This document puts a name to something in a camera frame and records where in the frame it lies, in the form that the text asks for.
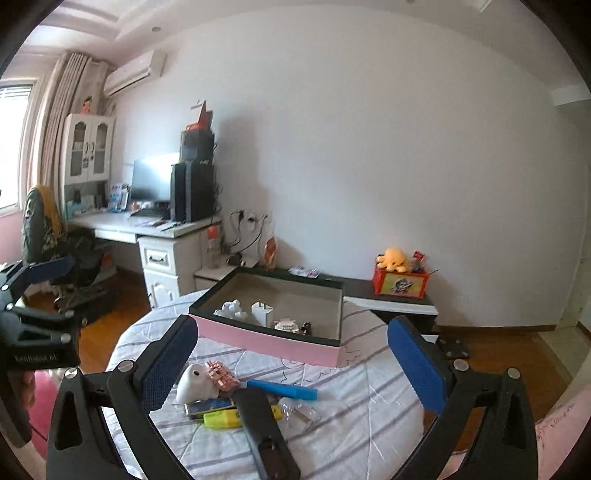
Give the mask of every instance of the white figurine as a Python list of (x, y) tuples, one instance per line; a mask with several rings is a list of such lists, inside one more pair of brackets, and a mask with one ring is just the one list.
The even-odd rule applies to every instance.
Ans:
[(213, 312), (214, 315), (219, 315), (227, 319), (235, 319), (244, 321), (248, 318), (247, 312), (243, 311), (240, 307), (240, 301), (227, 301), (222, 305), (221, 310)]
[(209, 378), (203, 365), (191, 364), (178, 381), (177, 403), (191, 403), (197, 400), (217, 398), (219, 390)]

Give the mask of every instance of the red toy box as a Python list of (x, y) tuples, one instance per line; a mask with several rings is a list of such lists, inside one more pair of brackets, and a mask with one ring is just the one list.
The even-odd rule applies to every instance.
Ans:
[(376, 295), (396, 295), (422, 299), (428, 280), (429, 274), (425, 271), (421, 273), (387, 272), (376, 266), (372, 282)]

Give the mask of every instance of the clear plastic container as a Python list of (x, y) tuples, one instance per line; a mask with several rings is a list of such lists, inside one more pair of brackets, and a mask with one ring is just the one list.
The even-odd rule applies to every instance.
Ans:
[(287, 435), (303, 433), (322, 418), (309, 404), (295, 398), (283, 397), (278, 405), (283, 413)]

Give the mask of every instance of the yellow highlighter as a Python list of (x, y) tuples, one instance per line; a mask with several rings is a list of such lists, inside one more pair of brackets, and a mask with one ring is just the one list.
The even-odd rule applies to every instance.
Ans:
[[(271, 405), (271, 410), (276, 420), (283, 418), (283, 413), (278, 405)], [(242, 427), (238, 410), (235, 408), (206, 413), (203, 416), (203, 424), (210, 429), (236, 429)]]

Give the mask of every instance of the ceiling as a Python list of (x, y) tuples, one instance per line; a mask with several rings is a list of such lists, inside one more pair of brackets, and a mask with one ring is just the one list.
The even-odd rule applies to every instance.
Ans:
[[(66, 0), (27, 38), (21, 51), (65, 48), (122, 64), (169, 35), (257, 9), (287, 5), (359, 5), (450, 28), (511, 59), (549, 89), (582, 81), (547, 27), (519, 0)], [(160, 27), (157, 33), (153, 27)]]

